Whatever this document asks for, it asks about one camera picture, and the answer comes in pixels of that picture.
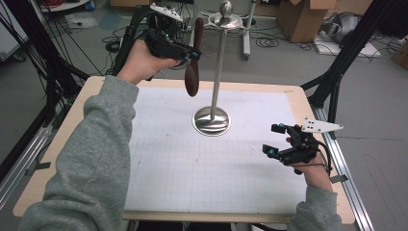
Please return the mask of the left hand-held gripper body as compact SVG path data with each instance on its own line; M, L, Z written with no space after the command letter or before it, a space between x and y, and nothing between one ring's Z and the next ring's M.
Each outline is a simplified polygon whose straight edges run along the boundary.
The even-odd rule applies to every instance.
M184 61L192 57L192 48L176 40L183 18L171 7L152 3L147 7L144 41L150 53L159 58Z

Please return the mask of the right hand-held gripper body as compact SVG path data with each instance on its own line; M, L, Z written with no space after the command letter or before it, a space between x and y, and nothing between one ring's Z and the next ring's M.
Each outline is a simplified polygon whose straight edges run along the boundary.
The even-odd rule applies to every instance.
M303 124L286 125L286 133L291 138L291 148L279 151L278 160L285 166L297 163L308 163L318 153L320 143L313 136L314 133L326 133L341 130L342 124L330 123L310 118L305 118Z

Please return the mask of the brown wooden spoon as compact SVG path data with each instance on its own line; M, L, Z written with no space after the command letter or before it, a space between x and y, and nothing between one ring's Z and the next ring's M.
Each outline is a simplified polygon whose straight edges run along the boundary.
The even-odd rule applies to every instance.
M201 40L203 36L204 21L201 17L195 20L193 47L200 50ZM190 97L196 96L199 88L199 70L198 60L191 60L185 71L185 87Z

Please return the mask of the metal stand rack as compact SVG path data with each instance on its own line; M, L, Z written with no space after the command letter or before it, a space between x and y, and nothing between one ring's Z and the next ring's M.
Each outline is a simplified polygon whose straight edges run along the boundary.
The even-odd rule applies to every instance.
M208 16L208 24L219 31L216 73L213 84L212 103L208 107L197 110L192 117L194 129L208 137L225 134L231 127L231 117L217 105L220 80L223 68L227 34L231 30L242 28L242 19L233 13L233 5L223 0L217 13Z

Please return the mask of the person's right hand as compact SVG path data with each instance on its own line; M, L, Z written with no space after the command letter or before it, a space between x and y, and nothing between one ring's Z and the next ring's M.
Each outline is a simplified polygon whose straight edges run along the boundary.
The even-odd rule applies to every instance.
M323 159L319 154L309 163L297 163L293 165L293 168L301 171L304 174L304 178L308 186L320 188L329 192L333 191Z

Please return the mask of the person's left hand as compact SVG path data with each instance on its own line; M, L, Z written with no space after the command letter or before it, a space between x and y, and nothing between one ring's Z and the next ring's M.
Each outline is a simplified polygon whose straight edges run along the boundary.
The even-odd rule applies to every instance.
M177 66L179 63L179 60L153 56L145 42L137 39L124 66L116 74L116 77L137 85L139 82L153 77L162 69Z

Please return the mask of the open cardboard box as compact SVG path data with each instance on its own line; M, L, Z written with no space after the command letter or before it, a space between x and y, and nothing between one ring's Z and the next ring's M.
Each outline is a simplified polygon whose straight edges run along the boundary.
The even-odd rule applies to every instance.
M135 7L137 5L150 5L151 0L110 0L113 7Z

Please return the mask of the white grid mat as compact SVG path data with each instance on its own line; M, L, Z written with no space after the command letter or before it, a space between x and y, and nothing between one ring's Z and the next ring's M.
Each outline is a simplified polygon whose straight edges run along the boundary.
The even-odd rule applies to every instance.
M271 125L294 123L282 92L224 90L218 104L232 118L218 137L199 134L193 113L210 90L190 98L182 89L140 88L130 141L131 175L125 208L138 212L291 214L306 184L291 167L268 158L268 144L288 148Z

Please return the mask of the white paper sheet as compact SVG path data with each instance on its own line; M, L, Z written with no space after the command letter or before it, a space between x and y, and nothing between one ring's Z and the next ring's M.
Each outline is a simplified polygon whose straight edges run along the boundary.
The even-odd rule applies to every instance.
M71 29L90 29L97 25L96 19L90 13L71 13L64 18Z

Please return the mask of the round white table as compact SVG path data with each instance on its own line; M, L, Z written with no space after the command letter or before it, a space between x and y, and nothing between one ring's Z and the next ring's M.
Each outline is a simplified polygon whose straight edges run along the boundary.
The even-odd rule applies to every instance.
M89 0L79 0L78 2L66 2L63 1L61 5L56 6L56 7L45 7L45 6L40 6L40 9L43 13L46 12L61 12L61 11L67 11L71 10L77 7L85 6L88 3Z

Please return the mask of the tall cardboard box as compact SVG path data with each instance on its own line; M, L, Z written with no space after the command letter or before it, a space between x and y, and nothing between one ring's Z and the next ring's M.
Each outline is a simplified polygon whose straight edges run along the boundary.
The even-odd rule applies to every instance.
M311 42L337 0L281 0L276 23L287 40Z

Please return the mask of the white board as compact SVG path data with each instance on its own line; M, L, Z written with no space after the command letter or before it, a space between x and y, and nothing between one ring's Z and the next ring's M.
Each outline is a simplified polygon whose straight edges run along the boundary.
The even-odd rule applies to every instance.
M337 56L342 50L337 42L323 33L316 36L313 44L319 55ZM379 58L380 56L380 52L370 42L359 53L359 57L363 58Z

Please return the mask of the grey bag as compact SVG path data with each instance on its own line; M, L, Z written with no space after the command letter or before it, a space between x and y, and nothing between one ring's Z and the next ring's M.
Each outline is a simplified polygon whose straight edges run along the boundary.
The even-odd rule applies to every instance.
M361 17L355 13L333 13L323 20L319 30L338 44L342 44L350 37L360 20Z

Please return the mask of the aluminium rail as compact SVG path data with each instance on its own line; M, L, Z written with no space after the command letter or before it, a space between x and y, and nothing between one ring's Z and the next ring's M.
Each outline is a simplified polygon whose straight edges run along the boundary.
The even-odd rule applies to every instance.
M0 210L7 204L18 184L26 175L37 156L43 150L53 133L53 128L40 127L29 139L28 144L23 148L21 155L12 165L5 179L0 183Z
M364 202L358 192L354 183L352 174L345 161L343 151L337 141L334 132L326 132L322 137L329 149L332 164L337 173L342 177L340 183L342 184L347 202L353 213L354 220L357 223L360 231L374 231L370 216L365 208Z

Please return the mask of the black frame stand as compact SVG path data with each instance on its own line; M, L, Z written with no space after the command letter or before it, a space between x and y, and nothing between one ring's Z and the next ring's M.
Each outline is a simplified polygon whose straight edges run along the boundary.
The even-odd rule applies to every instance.
M309 104L315 109L322 109L326 99L330 98L327 122L334 123L336 120L340 85L344 74L376 29L405 2L408 0L372 0L361 21L329 68L319 77L301 85L303 90L316 87L315 91L308 96Z
M30 45L15 30L12 21L1 13L0 23L28 55L36 74L46 83L44 88L45 106L0 164L0 182L3 182L17 160L22 156L23 150L34 137L35 132L43 124L50 124L51 119L56 116L55 106L57 103L63 98L73 99L79 93L81 86L74 80L74 76L79 77L81 80L88 80L89 75L66 61L59 53L51 37L46 32L43 22L38 18L34 3L30 0L0 0L0 6L7 7L6 14L10 13L16 19L16 22L35 48L36 53L32 52Z

